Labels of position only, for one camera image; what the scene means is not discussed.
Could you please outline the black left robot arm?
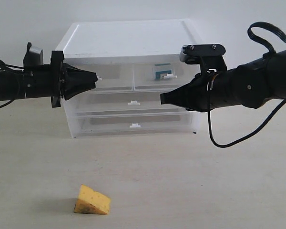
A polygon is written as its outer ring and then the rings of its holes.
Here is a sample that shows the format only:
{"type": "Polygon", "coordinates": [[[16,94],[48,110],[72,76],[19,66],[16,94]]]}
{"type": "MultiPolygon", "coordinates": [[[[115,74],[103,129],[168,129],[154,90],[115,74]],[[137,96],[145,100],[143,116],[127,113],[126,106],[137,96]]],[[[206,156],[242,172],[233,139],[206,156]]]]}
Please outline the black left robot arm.
{"type": "Polygon", "coordinates": [[[52,51],[49,64],[7,65],[0,59],[0,101],[6,105],[15,100],[49,97],[53,108],[74,96],[92,90],[97,74],[73,67],[64,61],[63,51],[52,51]]]}

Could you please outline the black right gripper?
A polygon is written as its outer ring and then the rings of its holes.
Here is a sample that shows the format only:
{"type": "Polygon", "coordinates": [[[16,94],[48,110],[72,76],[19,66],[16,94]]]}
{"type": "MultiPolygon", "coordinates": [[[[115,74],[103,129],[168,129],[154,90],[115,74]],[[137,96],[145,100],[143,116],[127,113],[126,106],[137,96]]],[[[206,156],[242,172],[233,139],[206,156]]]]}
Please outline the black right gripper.
{"type": "Polygon", "coordinates": [[[208,71],[206,74],[199,73],[189,83],[160,94],[160,103],[196,112],[208,112],[219,108],[218,91],[212,85],[217,75],[214,71],[208,71]]]}

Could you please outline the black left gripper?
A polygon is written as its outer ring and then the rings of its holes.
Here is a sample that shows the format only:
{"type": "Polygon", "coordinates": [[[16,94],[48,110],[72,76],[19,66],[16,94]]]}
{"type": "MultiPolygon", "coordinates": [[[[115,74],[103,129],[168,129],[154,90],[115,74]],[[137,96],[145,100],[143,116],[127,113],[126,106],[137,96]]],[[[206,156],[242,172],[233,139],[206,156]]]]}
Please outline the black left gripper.
{"type": "MultiPolygon", "coordinates": [[[[63,51],[52,51],[50,64],[24,67],[30,73],[25,79],[26,98],[49,97],[53,108],[61,107],[62,86],[64,75],[63,51]]],[[[64,89],[64,100],[92,90],[96,87],[97,74],[87,70],[65,66],[65,79],[68,82],[84,82],[80,84],[67,84],[64,89]]]]}

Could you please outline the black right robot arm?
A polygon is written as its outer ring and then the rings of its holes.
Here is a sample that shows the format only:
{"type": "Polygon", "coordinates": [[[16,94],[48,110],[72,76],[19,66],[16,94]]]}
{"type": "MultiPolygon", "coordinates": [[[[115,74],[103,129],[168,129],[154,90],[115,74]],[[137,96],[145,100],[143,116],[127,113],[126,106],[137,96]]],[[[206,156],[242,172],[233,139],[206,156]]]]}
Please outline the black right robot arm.
{"type": "Polygon", "coordinates": [[[230,70],[224,53],[222,45],[183,46],[180,61],[198,64],[200,72],[189,83],[160,94],[160,103],[204,113],[236,105],[257,109],[269,100],[286,98],[286,50],[230,70]]]}

